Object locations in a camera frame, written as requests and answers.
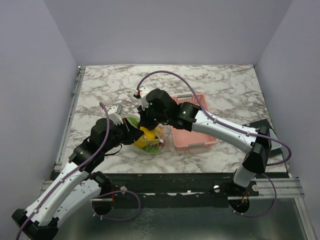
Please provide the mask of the yellow bell pepper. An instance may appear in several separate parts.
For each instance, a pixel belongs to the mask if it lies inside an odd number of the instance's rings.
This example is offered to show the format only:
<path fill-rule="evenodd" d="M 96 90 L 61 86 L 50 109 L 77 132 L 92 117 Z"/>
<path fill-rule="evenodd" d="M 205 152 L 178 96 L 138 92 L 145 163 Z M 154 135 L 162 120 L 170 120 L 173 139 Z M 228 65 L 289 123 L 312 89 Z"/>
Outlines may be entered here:
<path fill-rule="evenodd" d="M 136 147 L 143 148 L 147 145 L 157 144 L 160 142 L 160 127 L 156 127 L 153 130 L 148 130 L 147 128 L 141 126 L 139 129 L 143 131 L 143 135 L 133 143 Z"/>

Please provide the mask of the clear zip top bag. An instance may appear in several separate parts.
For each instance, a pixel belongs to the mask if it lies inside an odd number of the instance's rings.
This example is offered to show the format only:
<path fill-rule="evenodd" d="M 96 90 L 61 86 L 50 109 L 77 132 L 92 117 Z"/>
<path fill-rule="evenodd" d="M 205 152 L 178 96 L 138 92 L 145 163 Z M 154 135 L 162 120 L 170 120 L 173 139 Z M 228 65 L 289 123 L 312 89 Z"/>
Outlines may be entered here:
<path fill-rule="evenodd" d="M 145 155 L 156 155 L 165 148 L 167 145 L 167 129 L 165 126 L 158 125 L 154 130 L 148 130 L 140 126 L 137 116 L 128 115 L 126 118 L 143 132 L 143 135 L 131 145 L 133 151 Z"/>

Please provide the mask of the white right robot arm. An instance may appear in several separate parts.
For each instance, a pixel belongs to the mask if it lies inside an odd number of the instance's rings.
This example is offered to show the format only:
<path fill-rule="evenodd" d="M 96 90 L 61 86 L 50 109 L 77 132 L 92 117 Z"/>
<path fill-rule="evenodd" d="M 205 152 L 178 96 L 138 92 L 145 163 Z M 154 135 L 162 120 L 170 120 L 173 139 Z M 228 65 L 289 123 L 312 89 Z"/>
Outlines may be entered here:
<path fill-rule="evenodd" d="M 212 136 L 244 152 L 245 158 L 229 184 L 234 195 L 242 195 L 257 174 L 265 173 L 272 148 L 267 127 L 252 128 L 232 123 L 207 112 L 199 103 L 177 103 L 159 88 L 143 88 L 134 97 L 141 101 L 137 109 L 142 127 L 153 130 L 159 124 L 170 125 L 177 130 Z"/>

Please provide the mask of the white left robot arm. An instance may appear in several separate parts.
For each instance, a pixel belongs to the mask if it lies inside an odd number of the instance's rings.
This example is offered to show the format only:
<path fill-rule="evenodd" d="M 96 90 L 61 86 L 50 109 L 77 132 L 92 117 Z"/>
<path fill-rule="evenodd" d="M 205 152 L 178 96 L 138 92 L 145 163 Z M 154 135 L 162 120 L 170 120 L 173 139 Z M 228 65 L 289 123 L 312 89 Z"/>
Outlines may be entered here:
<path fill-rule="evenodd" d="M 128 118 L 119 124 L 99 119 L 90 135 L 78 145 L 60 174 L 44 193 L 26 209 L 17 209 L 12 219 L 19 226 L 16 238 L 25 234 L 31 240 L 52 240 L 59 226 L 85 201 L 113 192 L 110 178 L 94 171 L 109 151 L 135 143 L 144 132 Z"/>

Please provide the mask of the green custard apple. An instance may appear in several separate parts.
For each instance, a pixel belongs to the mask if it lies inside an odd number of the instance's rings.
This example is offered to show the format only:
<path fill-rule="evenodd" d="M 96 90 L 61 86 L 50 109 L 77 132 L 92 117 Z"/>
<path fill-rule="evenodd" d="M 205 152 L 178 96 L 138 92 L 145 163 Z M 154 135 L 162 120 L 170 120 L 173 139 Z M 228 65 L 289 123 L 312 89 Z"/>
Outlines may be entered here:
<path fill-rule="evenodd" d="M 128 116 L 127 120 L 136 128 L 139 127 L 139 122 L 137 121 L 137 119 L 135 117 L 132 116 Z"/>

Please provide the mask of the green grape bunch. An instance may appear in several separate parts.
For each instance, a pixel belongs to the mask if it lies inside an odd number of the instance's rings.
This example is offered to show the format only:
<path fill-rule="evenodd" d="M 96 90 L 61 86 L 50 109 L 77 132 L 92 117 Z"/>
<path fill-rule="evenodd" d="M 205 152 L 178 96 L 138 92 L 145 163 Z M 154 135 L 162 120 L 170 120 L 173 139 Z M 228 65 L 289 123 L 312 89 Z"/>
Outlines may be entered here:
<path fill-rule="evenodd" d="M 154 144 L 154 145 L 146 145 L 142 147 L 141 150 L 146 154 L 158 154 L 161 151 L 161 147 Z"/>

